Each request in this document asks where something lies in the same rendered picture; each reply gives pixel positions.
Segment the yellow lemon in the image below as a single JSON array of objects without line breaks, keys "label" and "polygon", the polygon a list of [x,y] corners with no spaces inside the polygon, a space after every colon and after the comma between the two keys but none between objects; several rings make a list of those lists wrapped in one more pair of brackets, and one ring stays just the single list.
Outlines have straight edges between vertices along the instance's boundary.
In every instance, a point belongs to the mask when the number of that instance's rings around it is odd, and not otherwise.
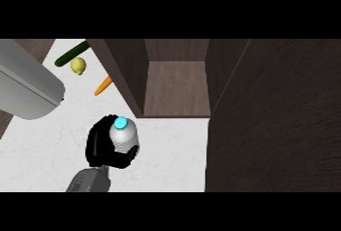
[{"label": "yellow lemon", "polygon": [[81,75],[87,68],[87,63],[82,58],[73,58],[70,61],[70,69],[76,75]]}]

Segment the dark wooden cabinet door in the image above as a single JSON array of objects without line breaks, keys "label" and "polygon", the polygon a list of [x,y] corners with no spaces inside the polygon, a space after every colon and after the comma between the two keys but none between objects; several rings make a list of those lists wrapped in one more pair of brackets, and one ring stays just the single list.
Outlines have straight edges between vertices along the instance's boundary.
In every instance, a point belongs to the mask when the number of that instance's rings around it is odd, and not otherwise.
[{"label": "dark wooden cabinet door", "polygon": [[341,39],[247,41],[208,125],[205,190],[341,192]]}]

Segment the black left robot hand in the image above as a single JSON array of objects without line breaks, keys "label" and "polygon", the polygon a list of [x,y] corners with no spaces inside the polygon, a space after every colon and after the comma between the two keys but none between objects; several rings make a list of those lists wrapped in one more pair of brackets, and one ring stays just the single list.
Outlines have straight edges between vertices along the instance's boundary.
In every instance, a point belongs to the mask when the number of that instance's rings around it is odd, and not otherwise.
[{"label": "black left robot hand", "polygon": [[116,147],[109,137],[109,130],[116,119],[116,115],[106,115],[88,130],[85,159],[90,167],[106,165],[125,169],[137,155],[138,145],[132,145],[126,152],[115,151]]}]

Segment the open dark wooden cabinet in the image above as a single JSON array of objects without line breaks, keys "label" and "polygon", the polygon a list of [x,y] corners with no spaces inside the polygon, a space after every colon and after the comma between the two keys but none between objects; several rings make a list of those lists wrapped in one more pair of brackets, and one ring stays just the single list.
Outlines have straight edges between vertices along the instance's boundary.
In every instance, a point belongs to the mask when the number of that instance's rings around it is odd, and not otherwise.
[{"label": "open dark wooden cabinet", "polygon": [[245,39],[90,39],[88,46],[135,117],[211,117]]}]

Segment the green cucumber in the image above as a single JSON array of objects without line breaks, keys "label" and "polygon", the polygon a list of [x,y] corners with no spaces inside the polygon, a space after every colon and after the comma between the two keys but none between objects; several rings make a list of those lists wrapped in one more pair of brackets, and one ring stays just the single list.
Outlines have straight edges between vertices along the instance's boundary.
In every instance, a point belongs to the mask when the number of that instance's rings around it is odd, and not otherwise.
[{"label": "green cucumber", "polygon": [[70,50],[54,60],[54,66],[61,67],[85,50],[88,49],[88,42],[79,42]]}]

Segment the clear water bottle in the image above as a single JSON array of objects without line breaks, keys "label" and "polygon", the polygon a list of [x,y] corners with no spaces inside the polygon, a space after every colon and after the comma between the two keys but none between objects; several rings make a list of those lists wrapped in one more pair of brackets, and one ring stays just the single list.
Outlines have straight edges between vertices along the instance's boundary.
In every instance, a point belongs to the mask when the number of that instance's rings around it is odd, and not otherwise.
[{"label": "clear water bottle", "polygon": [[123,116],[113,121],[109,130],[109,137],[115,146],[115,151],[126,153],[132,146],[140,146],[137,127],[134,122]]}]

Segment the pale grey rounded appliance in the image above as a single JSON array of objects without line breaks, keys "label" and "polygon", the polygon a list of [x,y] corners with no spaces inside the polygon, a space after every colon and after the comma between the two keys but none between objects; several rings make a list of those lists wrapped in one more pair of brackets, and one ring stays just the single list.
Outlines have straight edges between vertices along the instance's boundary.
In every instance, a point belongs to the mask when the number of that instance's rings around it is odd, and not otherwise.
[{"label": "pale grey rounded appliance", "polygon": [[13,39],[0,39],[0,109],[25,120],[60,105],[64,86]]}]

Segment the orange carrot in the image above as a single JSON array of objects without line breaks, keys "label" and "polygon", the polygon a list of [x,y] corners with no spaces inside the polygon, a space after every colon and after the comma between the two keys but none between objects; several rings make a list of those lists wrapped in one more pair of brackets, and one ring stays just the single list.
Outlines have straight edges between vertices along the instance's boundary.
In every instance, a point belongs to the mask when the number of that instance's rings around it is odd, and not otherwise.
[{"label": "orange carrot", "polygon": [[110,76],[107,76],[106,79],[103,80],[101,84],[98,85],[95,91],[94,91],[94,96],[100,95],[100,93],[106,90],[106,88],[109,87],[112,82],[113,82],[112,78],[110,78]]}]

